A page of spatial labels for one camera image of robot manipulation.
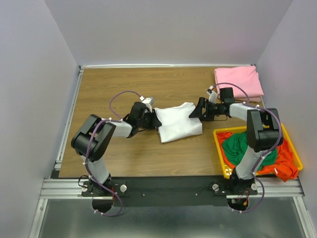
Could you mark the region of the white t shirt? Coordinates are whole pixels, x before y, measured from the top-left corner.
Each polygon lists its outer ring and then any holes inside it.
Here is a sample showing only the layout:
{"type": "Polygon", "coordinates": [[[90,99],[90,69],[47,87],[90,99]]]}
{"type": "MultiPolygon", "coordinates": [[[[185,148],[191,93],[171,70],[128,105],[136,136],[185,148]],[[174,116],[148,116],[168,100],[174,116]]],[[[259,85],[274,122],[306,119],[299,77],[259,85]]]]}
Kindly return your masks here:
{"type": "Polygon", "coordinates": [[[161,122],[161,126],[158,128],[161,143],[203,134],[201,121],[198,118],[189,118],[194,109],[194,103],[190,102],[185,102],[177,107],[155,108],[157,118],[161,122]]]}

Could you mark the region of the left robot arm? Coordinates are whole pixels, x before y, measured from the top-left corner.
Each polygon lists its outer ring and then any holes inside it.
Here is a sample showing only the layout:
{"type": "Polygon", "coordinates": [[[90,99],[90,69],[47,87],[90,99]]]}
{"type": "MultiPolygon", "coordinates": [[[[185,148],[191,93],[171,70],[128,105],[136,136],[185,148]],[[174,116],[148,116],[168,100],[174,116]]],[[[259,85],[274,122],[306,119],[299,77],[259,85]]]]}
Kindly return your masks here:
{"type": "Polygon", "coordinates": [[[104,196],[111,189],[111,176],[103,155],[112,137],[131,138],[143,130],[161,126],[152,108],[153,103],[152,97],[135,102],[130,113],[120,120],[103,119],[91,114],[73,136],[71,147],[82,157],[97,195],[104,196]]]}

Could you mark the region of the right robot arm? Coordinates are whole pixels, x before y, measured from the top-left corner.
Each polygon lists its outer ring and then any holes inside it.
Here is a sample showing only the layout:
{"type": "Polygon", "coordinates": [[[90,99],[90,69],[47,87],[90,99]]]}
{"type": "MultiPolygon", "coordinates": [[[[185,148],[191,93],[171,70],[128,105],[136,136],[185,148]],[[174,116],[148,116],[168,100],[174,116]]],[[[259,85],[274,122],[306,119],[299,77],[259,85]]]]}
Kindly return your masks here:
{"type": "Polygon", "coordinates": [[[215,86],[207,90],[209,97],[200,97],[189,118],[201,121],[214,121],[215,116],[225,115],[246,122],[247,149],[242,161],[235,167],[225,187],[233,194],[239,194],[251,188],[255,182],[256,172],[263,160],[283,142],[283,133],[279,113],[276,108],[263,108],[249,105],[247,101],[237,103],[233,86],[221,88],[219,93],[215,86]]]}

